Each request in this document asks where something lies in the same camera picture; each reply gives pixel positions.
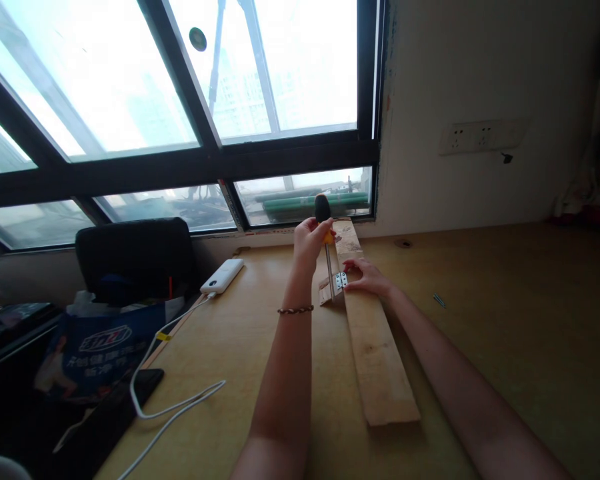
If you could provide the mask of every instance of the hand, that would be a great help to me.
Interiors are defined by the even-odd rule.
[[[320,224],[314,217],[304,220],[295,228],[293,233],[293,263],[295,268],[305,270],[313,275],[315,261],[324,245],[327,232],[335,235],[331,230],[333,219],[330,218]]]
[[[366,290],[381,297],[388,297],[391,291],[396,286],[386,278],[374,264],[365,259],[349,259],[343,262],[345,273],[352,268],[359,268],[362,272],[360,280],[350,282],[346,287],[346,291],[350,290]]]

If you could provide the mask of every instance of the black chair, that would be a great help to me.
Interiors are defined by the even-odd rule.
[[[187,299],[199,277],[189,228],[181,218],[112,223],[80,230],[75,252],[95,300],[124,306],[145,298]]]

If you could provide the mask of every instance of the white power bank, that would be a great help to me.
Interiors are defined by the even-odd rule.
[[[226,260],[215,273],[209,277],[200,291],[202,293],[222,293],[227,289],[231,281],[238,274],[240,269],[244,267],[245,261],[242,259],[229,259]]]

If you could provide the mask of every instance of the screwdriver shaft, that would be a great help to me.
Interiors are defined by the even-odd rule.
[[[331,291],[331,301],[335,301],[335,289],[333,288],[333,274],[331,273],[331,256],[329,254],[328,243],[325,243],[325,252],[327,254],[327,270],[329,271],[329,290]]]

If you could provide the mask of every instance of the wall socket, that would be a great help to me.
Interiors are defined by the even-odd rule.
[[[438,153],[454,155],[514,148],[522,143],[530,118],[454,123],[442,132]]]

